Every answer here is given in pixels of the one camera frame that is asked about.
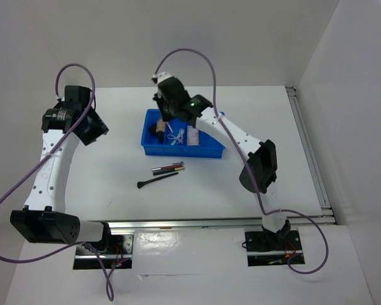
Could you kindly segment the silver hair clip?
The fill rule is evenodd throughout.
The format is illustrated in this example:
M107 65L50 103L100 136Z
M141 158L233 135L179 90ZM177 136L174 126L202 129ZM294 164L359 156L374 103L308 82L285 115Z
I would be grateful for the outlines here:
M173 131L173 129L172 129L172 127L171 127L171 125L170 125L169 122L166 122L166 127L168 127L168 129L169 129L169 131L170 131L171 133L174 133L174 131Z

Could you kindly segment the purple eyelash curler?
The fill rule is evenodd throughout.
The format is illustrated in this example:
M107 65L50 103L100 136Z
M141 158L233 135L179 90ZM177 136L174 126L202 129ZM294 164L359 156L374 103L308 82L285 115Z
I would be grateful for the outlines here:
M184 143L184 134L185 134L185 130L183 128L180 128L177 134L168 134L167 139L171 140L171 143L173 141L178 141L178 142L181 142L183 144Z

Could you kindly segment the clear packet with print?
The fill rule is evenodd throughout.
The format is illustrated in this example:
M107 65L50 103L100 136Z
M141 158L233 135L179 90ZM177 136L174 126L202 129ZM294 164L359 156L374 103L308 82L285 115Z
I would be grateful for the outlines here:
M187 145L199 145L199 130L197 128L193 128L191 125L187 127Z

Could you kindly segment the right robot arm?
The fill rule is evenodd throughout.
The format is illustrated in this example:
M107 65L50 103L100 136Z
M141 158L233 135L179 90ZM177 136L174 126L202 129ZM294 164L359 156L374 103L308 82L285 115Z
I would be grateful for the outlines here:
M153 100L165 122L178 119L188 123L241 155L243 169L239 181L246 190L259 195L265 244L271 249L280 248L285 244L291 226L279 207L275 144L271 140L263 142L247 134L215 110L202 95L191 97L175 76L167 72L155 73L152 81L157 86Z

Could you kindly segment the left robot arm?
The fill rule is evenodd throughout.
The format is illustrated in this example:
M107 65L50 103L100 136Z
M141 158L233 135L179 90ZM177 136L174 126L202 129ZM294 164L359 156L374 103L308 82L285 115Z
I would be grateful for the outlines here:
M93 143L109 129L90 104L91 90L67 85L65 97L42 118L43 165L21 210L10 216L13 227L30 243L71 245L90 243L100 254L112 248L112 236L101 222L81 220L66 213L65 191L73 155L79 144Z

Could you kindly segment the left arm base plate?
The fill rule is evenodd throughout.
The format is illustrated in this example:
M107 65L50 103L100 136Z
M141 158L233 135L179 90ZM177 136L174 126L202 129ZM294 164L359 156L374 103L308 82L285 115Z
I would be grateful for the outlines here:
M134 233L111 234L107 242L92 243L96 248L106 270L112 268L131 269ZM101 265L93 251L87 246L76 247L73 270L96 270Z

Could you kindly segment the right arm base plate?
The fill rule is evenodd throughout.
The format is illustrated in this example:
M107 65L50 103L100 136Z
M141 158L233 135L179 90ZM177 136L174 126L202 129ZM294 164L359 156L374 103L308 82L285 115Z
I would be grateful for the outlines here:
M249 267L305 264L300 235L297 230L291 230L279 244L271 245L263 231L246 231L245 241L241 246L246 250Z

